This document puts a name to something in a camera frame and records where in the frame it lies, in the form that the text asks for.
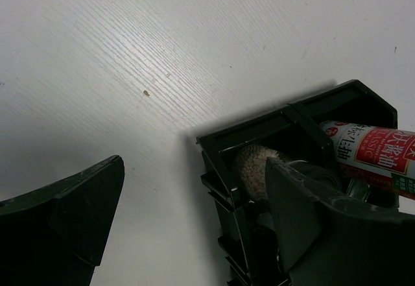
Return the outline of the red-label black-cap bottle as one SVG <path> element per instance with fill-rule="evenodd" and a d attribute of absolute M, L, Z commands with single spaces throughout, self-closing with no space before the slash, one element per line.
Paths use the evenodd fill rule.
<path fill-rule="evenodd" d="M 325 121 L 344 176 L 414 199 L 414 132 Z"/>

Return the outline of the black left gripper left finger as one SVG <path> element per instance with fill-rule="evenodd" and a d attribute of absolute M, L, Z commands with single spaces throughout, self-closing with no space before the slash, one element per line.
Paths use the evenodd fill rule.
<path fill-rule="evenodd" d="M 122 157 L 1 202 L 2 285 L 89 285 L 123 183 Z"/>

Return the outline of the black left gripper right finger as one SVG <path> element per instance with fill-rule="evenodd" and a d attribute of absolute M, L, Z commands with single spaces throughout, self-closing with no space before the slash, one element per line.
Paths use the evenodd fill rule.
<path fill-rule="evenodd" d="M 351 198 L 275 158 L 266 187 L 293 285 L 413 285 L 414 216 Z"/>

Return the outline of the white shaker black cap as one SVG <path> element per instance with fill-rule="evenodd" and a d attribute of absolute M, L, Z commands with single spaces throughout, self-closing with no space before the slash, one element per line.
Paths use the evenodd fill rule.
<path fill-rule="evenodd" d="M 254 202 L 268 201 L 265 175 L 269 158 L 278 159 L 332 189 L 342 190 L 340 178 L 329 169 L 305 160 L 295 160 L 280 151 L 262 145 L 247 145 L 236 154 L 232 163 L 232 172 Z"/>

